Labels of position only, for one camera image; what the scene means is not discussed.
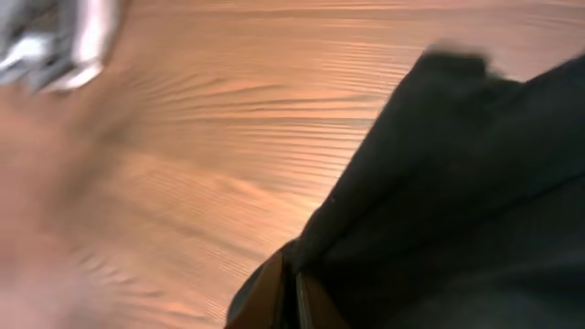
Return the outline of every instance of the black jacket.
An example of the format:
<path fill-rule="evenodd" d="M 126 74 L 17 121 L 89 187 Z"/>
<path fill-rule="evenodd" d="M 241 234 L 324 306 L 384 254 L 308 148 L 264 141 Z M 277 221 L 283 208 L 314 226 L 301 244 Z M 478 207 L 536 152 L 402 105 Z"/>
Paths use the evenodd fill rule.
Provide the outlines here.
<path fill-rule="evenodd" d="M 351 328 L 585 328 L 584 174 L 585 56 L 521 83 L 428 52 L 286 270 L 311 272 Z"/>

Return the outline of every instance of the wooden surface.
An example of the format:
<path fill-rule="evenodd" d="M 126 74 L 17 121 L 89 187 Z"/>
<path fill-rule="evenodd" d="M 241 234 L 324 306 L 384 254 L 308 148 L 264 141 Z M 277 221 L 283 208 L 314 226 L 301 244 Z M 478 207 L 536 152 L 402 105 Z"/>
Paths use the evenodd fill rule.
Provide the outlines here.
<path fill-rule="evenodd" d="M 134 0 L 88 88 L 42 101 L 2 90 L 1 145 L 31 150 L 34 170 L 0 171 L 16 209 L 4 217 L 18 218 L 0 239 L 0 326 L 221 327 L 232 294 L 299 233 L 441 38 L 527 79 L 582 50 L 585 5 Z M 14 201 L 22 182 L 52 198 L 29 188 Z M 28 225 L 15 205 L 30 200 L 50 207 L 27 207 Z"/>

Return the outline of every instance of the brown leather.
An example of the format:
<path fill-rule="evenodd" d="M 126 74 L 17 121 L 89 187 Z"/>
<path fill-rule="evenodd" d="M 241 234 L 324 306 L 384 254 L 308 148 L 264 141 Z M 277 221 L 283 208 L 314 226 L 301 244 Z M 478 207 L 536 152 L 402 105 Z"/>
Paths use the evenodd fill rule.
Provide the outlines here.
<path fill-rule="evenodd" d="M 279 328 L 283 287 L 283 259 L 282 254 L 276 252 L 264 264 L 248 300 L 225 329 Z M 299 273 L 296 293 L 302 329 L 350 329 L 316 278 Z"/>
<path fill-rule="evenodd" d="M 276 328 L 282 310 L 282 265 L 280 252 L 276 252 L 266 261 L 252 286 L 248 300 L 225 329 Z"/>

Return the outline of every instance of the black coat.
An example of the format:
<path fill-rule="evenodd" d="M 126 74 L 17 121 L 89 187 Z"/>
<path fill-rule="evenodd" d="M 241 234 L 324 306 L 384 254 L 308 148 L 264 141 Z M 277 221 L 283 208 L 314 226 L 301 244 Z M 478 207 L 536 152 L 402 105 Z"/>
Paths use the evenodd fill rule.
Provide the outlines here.
<path fill-rule="evenodd" d="M 311 272 L 351 328 L 585 328 L 584 173 L 585 56 L 521 83 L 428 52 L 285 246 L 287 271 Z"/>

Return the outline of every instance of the wood grain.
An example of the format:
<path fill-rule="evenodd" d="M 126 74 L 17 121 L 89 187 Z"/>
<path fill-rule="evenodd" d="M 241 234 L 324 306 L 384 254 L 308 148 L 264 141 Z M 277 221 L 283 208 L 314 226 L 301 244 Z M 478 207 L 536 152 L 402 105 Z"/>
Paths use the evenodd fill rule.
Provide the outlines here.
<path fill-rule="evenodd" d="M 83 113 L 75 131 L 100 136 L 96 168 L 49 228 L 23 229 L 16 259 L 36 276 L 0 297 L 22 301 L 2 327 L 49 327 L 23 320 L 40 295 L 70 297 L 46 315 L 59 328 L 221 327 L 232 294 L 299 233 L 442 38 L 527 79 L 582 50 L 585 5 L 134 0 L 111 65 L 66 101 Z M 58 266 L 35 265 L 47 250 Z"/>

